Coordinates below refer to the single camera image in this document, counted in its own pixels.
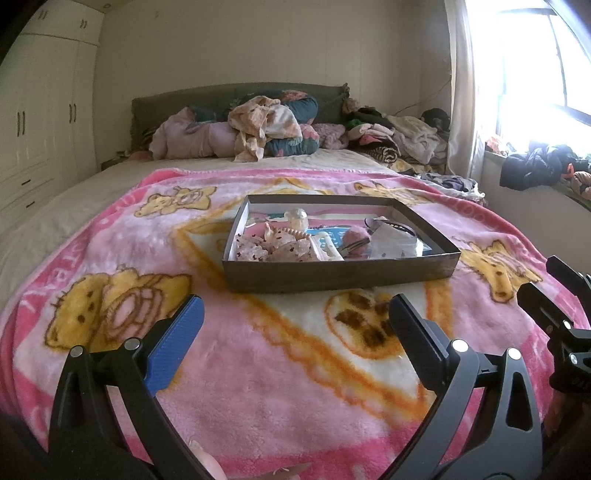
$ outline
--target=ceiling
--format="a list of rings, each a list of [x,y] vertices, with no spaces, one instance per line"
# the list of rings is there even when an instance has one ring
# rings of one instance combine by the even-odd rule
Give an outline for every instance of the ceiling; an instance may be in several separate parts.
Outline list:
[[[121,5],[128,4],[133,0],[76,0],[79,4],[87,5],[88,7],[92,7],[95,10],[99,10],[103,13],[109,13],[116,8],[119,8]]]

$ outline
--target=green headboard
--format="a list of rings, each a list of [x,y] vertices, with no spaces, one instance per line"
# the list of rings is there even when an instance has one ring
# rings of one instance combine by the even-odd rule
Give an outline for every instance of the green headboard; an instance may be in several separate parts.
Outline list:
[[[310,85],[307,83],[231,83],[177,90],[149,97],[135,98],[131,102],[131,147],[136,150],[142,143],[142,132],[157,127],[170,115],[189,105],[222,113],[230,103],[250,93],[262,90],[300,90],[318,100],[319,111],[314,123],[338,124],[343,121],[343,100],[349,97],[349,86]]]

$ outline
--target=metal screw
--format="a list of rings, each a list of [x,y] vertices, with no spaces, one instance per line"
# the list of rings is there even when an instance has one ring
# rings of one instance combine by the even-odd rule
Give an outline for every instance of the metal screw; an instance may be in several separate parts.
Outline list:
[[[80,355],[82,355],[82,353],[84,353],[84,349],[80,346],[80,345],[76,345],[75,347],[72,347],[72,349],[70,350],[70,356],[77,358]]]
[[[460,353],[467,352],[468,348],[469,348],[468,344],[464,340],[461,340],[461,339],[454,340],[452,342],[452,347],[456,352],[460,352]]]
[[[139,340],[137,338],[128,338],[124,345],[126,350],[137,350],[139,347]]]
[[[509,355],[513,360],[519,360],[521,358],[521,352],[517,348],[509,348],[507,350],[507,355]]]

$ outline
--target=box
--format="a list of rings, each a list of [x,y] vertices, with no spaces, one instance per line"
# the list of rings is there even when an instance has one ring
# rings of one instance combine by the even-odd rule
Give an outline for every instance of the box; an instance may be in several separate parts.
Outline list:
[[[322,262],[249,262],[236,258],[235,239],[243,234],[249,216],[277,215],[295,208],[309,217],[320,212],[367,212],[383,215],[414,229],[430,247],[428,255],[376,260]],[[226,244],[223,268],[228,287],[244,293],[293,293],[314,290],[369,288],[447,278],[453,274],[460,251],[418,213],[392,198],[351,195],[249,195],[245,198]]]

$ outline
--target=white wardrobe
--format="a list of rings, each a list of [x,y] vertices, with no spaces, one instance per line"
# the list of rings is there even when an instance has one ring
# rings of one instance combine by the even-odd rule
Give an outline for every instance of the white wardrobe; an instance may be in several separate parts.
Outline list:
[[[0,65],[0,235],[98,170],[92,124],[103,14],[49,0]]]

